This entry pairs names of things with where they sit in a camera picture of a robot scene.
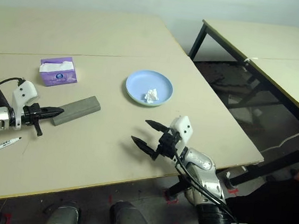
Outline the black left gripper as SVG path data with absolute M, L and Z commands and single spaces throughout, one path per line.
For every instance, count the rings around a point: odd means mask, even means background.
M 41 119 L 50 119 L 58 116 L 64 110 L 61 107 L 43 107 L 39 105 L 25 106 L 23 108 L 22 124 L 27 126 L 33 126 L 36 130 L 37 136 L 42 136 L 42 130 L 39 125 Z

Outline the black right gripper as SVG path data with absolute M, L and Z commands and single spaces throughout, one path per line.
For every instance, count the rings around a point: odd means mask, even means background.
M 169 127 L 156 122 L 154 120 L 145 120 L 150 127 L 158 132 L 164 132 L 159 139 L 159 145 L 157 146 L 157 151 L 153 150 L 147 145 L 146 142 L 139 139 L 138 137 L 131 136 L 133 142 L 138 146 L 140 150 L 149 155 L 152 160 L 156 160 L 157 156 L 160 154 L 167 157 L 176 157 L 177 149 L 176 144 L 181 141 L 181 136 L 179 132 L 174 132 Z

